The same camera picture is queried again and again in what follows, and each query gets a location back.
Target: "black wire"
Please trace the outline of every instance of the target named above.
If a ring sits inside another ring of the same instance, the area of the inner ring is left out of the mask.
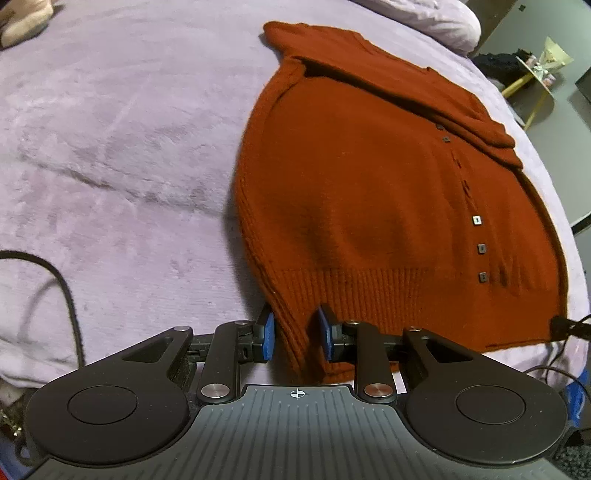
[[[583,391],[585,392],[585,395],[587,396],[587,400],[589,400],[589,404],[591,404],[591,394],[589,394],[589,390],[587,390],[587,387],[585,387],[583,385],[581,380],[579,380],[573,374],[568,373],[567,371],[562,370],[560,368],[551,367],[549,365],[538,365],[537,367],[531,367],[531,368],[528,368],[527,370],[525,370],[524,373],[528,374],[528,373],[534,372],[536,370],[552,370],[553,372],[558,372],[559,374],[564,375],[565,377],[569,377],[573,382],[575,382],[578,386],[580,386],[583,389]]]
[[[70,292],[70,288],[66,283],[66,279],[62,276],[60,271],[50,264],[47,260],[43,260],[42,258],[28,254],[26,252],[19,252],[17,250],[0,250],[0,260],[8,260],[8,259],[15,259],[15,260],[24,260],[26,262],[31,262],[40,267],[49,270],[50,273],[56,278],[61,291],[64,294],[64,298],[66,299],[66,305],[68,308],[68,315],[70,316],[70,323],[72,324],[72,333],[74,336],[74,344],[76,345],[76,358],[78,360],[78,368],[82,368],[86,365],[86,359],[84,355],[84,347],[82,345],[82,335],[80,334],[80,325],[78,323],[78,318],[76,317],[76,309],[74,308],[74,299],[72,298],[72,292]]]
[[[591,314],[584,316],[583,318],[581,318],[580,320],[577,320],[577,323],[583,323],[585,320],[588,320],[591,318]],[[556,353],[556,355],[554,356],[554,358],[550,361],[550,363],[548,364],[549,367],[551,367],[560,357],[562,357],[564,355],[564,351],[566,350],[566,342],[569,341],[569,338],[571,337],[570,333],[567,333],[566,338],[564,339],[564,342],[562,343],[560,350],[558,351],[558,353]],[[550,373],[548,369],[545,375],[545,382],[548,383],[548,374]]]
[[[33,460],[22,454],[22,449],[26,447],[25,443],[25,434],[21,432],[14,440],[14,455],[24,466],[33,466]]]

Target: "knit cardigan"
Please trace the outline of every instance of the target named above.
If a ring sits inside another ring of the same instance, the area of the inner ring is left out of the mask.
[[[352,31],[264,31],[282,60],[246,127],[235,200],[301,379],[352,378],[323,360],[322,302],[480,352],[549,340],[566,312],[563,254],[514,140],[477,97]]]

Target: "gray grooved plate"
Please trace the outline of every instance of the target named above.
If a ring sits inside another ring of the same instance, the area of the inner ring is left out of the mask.
[[[167,450],[141,462],[87,468],[49,459],[30,480],[568,480],[540,459],[512,468],[455,463],[418,442],[393,408],[347,387],[249,386],[207,406]]]

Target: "fuzzy bedspread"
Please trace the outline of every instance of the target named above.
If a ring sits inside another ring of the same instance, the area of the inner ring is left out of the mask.
[[[548,173],[498,91],[466,58],[347,0],[64,0],[38,38],[0,56],[0,247],[54,263],[73,292],[88,361],[174,325],[210,333],[263,298],[229,197],[248,115],[278,60],[269,20],[360,32],[475,93],[516,139],[566,253],[569,315],[589,309]],[[35,265],[0,264],[0,377],[40,386],[76,364],[63,296]],[[493,356],[517,368],[544,345]],[[586,344],[569,342],[579,374]],[[247,382],[289,378],[278,359]]]

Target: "ribbed hem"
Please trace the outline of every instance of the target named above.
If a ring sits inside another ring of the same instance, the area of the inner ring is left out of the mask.
[[[419,325],[477,352],[548,341],[556,308],[555,292],[516,296],[501,286],[419,268],[279,270],[265,280],[291,366],[308,384],[353,378],[351,365],[324,361],[320,326],[313,321],[323,302],[340,320],[369,322],[393,335]]]
[[[348,364],[323,360],[320,325],[310,319],[322,302],[342,320],[357,319],[377,325],[381,332],[399,332],[421,312],[426,271],[389,270],[281,270],[272,275],[276,291],[290,292],[278,321],[295,370],[307,382],[338,382],[352,377]]]

